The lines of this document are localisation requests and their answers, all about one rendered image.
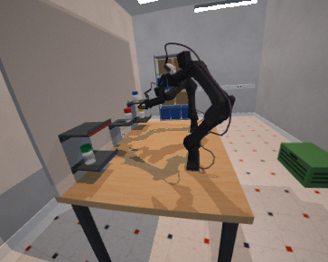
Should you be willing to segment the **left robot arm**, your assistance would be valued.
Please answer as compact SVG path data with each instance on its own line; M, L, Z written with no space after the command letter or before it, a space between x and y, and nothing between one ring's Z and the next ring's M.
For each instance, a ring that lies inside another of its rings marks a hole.
M187 135L183 140L183 145L188 150L188 160L186 169L199 170L200 167L200 140L209 133L215 126L221 124L224 120L227 120L230 116L229 101L226 99L225 95L231 101L231 108L233 108L235 97L233 95L229 96L227 92L219 88L214 82L210 72L207 69L206 64L201 61L204 69L199 61L193 61L189 51L182 51L176 55L179 68L178 74L180 80L187 80L189 78L194 78L203 88L203 90L208 95L211 100L211 106L204 114L203 121L198 125L198 127L189 135ZM188 64L188 65L186 65ZM209 74L208 74L208 72ZM188 74L188 75L184 75ZM224 93L225 95L224 95ZM214 100L218 98L215 102ZM225 99L224 99L225 98ZM226 101L226 102L225 102ZM224 107L223 107L224 106ZM227 111L228 110L228 111ZM227 112L227 113L226 113ZM219 123L217 123L219 122ZM217 123L217 124L216 124ZM198 157L199 152L199 157Z

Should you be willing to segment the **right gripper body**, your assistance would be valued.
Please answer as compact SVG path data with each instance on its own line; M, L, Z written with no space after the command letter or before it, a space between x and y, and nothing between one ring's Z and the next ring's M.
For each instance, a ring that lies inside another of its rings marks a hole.
M151 96L148 93L147 93L147 95L149 96L150 99L146 100L145 102L147 104L150 101L150 104L149 103L147 104L147 106L149 106L149 108L152 108L153 106L158 105L158 103L156 103L157 102L156 98L151 99Z

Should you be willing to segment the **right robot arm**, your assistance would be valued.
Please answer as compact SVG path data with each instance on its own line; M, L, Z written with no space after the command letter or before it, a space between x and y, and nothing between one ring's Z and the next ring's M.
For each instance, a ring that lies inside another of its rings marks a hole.
M197 116L196 107L195 107L195 90L197 89L197 84L191 78L182 81L181 87L174 87L169 91L166 91L166 93L164 91L164 87L154 88L155 95L158 97L156 98L157 99L156 103L160 105L163 104L166 100L167 101L173 100L175 96L184 88L186 89L188 95L189 109L187 113L188 113L188 118L191 120L191 131L194 131L198 127L197 120L199 120L199 118Z

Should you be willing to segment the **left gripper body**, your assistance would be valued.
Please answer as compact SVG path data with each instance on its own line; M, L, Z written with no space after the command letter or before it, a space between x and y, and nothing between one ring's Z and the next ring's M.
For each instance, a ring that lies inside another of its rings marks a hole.
M176 72L175 66L171 63L166 63L165 65L171 70L171 72L162 75L164 83L166 83L166 79L168 79L168 86L172 85L173 87L181 87L183 80L180 80L179 78L179 71Z

